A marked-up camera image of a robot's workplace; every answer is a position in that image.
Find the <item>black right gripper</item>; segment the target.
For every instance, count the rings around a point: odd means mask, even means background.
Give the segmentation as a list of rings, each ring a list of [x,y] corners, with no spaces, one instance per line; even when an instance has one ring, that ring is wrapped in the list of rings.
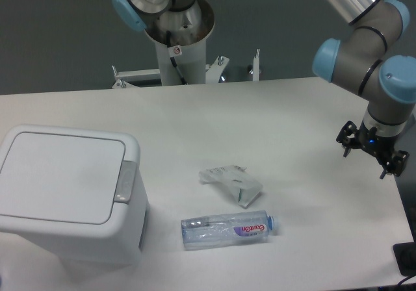
[[[406,169],[410,154],[407,151],[395,151],[397,136],[379,136],[376,127],[368,129],[361,124],[359,129],[352,121],[347,121],[339,131],[336,142],[341,144],[347,157],[351,150],[361,149],[373,156],[383,168],[380,179],[386,175],[399,177]]]

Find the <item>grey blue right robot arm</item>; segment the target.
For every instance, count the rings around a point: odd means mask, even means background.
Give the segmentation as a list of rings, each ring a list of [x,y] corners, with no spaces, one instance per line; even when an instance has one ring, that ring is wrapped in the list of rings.
[[[400,176],[410,154],[395,149],[415,108],[415,58],[384,55],[410,23],[397,0],[328,0],[353,28],[345,41],[330,38],[313,59],[315,75],[368,102],[360,126],[348,121],[336,140],[348,155],[360,149],[383,168],[382,177]]]

